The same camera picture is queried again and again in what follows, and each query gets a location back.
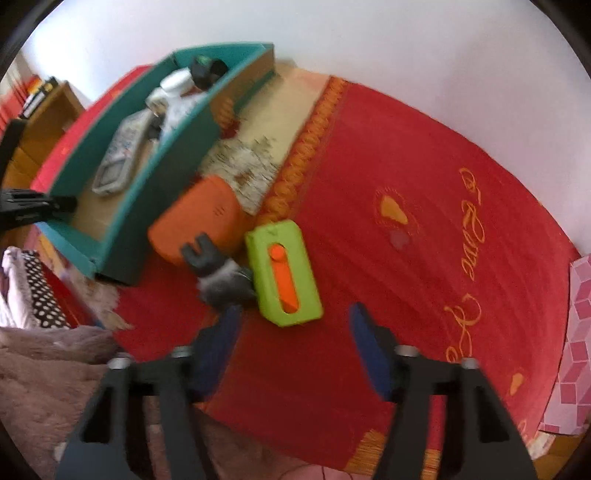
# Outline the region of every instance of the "orange cushion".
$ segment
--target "orange cushion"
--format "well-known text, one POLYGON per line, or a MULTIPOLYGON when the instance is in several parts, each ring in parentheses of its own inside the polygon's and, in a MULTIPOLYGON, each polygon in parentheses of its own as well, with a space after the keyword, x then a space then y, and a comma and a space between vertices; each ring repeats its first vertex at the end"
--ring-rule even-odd
POLYGON ((183 265, 181 247, 194 244, 201 233, 208 234, 224 254, 232 256, 251 227, 252 217, 242 210, 230 185, 211 175, 166 210, 149 228, 148 238, 161 257, 183 265))

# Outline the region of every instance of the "pink patterned box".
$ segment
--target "pink patterned box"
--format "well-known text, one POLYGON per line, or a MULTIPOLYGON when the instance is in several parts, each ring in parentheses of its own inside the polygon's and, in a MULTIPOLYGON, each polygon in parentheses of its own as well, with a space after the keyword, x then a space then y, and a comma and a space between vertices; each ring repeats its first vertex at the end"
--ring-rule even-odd
POLYGON ((591 255, 570 268, 570 310, 558 378, 540 430, 578 435, 591 413, 591 255))

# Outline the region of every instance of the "orange object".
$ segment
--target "orange object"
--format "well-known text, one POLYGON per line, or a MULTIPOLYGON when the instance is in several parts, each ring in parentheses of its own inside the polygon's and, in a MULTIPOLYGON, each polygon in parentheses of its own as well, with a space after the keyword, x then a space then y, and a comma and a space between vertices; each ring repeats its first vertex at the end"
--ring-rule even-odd
POLYGON ((184 265, 181 247, 194 244, 206 233, 214 245, 228 256, 240 247, 254 221, 233 190, 217 175, 205 177, 182 195, 148 230, 148 238, 158 255, 174 265, 184 265))
POLYGON ((275 277, 283 311, 295 313, 300 309, 300 301, 297 297, 296 286, 287 260, 287 251, 283 245, 273 244, 269 247, 269 256, 271 257, 273 276, 275 277))

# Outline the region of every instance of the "metal screw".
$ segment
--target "metal screw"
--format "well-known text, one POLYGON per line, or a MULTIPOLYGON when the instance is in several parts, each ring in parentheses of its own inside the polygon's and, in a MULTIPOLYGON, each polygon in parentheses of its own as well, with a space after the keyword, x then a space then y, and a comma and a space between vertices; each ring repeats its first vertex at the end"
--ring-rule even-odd
POLYGON ((131 364, 131 358, 127 356, 117 356, 109 360, 107 365, 109 365, 111 370, 123 370, 124 368, 128 368, 131 364))
POLYGON ((480 365, 478 364, 478 360, 472 357, 462 358, 462 368, 466 370, 478 370, 480 365))
POLYGON ((193 354, 193 349, 190 346, 178 346, 175 347, 170 354, 173 358, 184 358, 186 356, 191 356, 193 354))
POLYGON ((400 356, 419 356, 418 348, 412 345, 397 345, 395 352, 400 356))

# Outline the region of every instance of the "white wall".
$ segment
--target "white wall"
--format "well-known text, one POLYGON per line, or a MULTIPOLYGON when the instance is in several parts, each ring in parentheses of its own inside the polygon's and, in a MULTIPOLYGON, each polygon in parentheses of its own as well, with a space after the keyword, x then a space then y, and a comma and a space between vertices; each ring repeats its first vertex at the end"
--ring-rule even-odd
POLYGON ((591 80, 528 0, 65 0, 24 54, 95 100, 175 48, 239 40, 459 131, 591 252, 591 80))

